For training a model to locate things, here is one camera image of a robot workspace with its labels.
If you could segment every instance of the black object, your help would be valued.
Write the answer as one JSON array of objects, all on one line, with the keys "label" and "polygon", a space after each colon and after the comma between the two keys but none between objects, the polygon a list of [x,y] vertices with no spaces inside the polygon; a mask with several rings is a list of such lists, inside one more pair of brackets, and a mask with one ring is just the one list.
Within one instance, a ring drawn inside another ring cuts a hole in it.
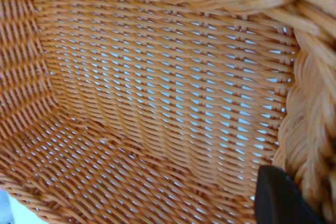
[{"label": "black object", "polygon": [[260,166],[254,204],[258,224],[325,224],[281,168]]}]

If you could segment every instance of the basket bottom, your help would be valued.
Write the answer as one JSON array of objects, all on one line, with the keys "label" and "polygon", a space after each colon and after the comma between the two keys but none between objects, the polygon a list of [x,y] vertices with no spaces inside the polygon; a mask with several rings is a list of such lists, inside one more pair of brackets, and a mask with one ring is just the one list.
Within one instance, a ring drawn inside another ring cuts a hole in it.
[{"label": "basket bottom", "polygon": [[13,139],[4,187],[49,223],[255,223],[250,196],[199,184],[96,122],[54,113]]}]

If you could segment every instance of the woven basket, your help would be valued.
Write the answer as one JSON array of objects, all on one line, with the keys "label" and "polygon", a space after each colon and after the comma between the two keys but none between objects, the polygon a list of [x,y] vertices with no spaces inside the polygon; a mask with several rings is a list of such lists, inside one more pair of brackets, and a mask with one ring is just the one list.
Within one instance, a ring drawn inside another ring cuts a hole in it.
[{"label": "woven basket", "polygon": [[0,186],[48,223],[333,219],[336,0],[1,0]]}]

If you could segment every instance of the wicker weave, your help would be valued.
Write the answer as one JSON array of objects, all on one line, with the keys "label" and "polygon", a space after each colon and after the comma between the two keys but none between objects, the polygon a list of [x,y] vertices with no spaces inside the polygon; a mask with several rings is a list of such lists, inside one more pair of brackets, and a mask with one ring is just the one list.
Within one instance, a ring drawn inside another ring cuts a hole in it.
[{"label": "wicker weave", "polygon": [[255,223],[273,163],[332,220],[335,38],[336,0],[1,0],[1,187],[49,223]]}]

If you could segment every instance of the synthetic rattan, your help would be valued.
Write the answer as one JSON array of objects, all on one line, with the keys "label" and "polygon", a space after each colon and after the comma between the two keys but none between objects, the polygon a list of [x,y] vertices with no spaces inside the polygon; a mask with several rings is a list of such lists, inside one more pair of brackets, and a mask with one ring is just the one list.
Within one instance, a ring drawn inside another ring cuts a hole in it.
[{"label": "synthetic rattan", "polygon": [[49,223],[255,223],[273,163],[332,220],[335,18],[336,0],[1,0],[1,187]]}]

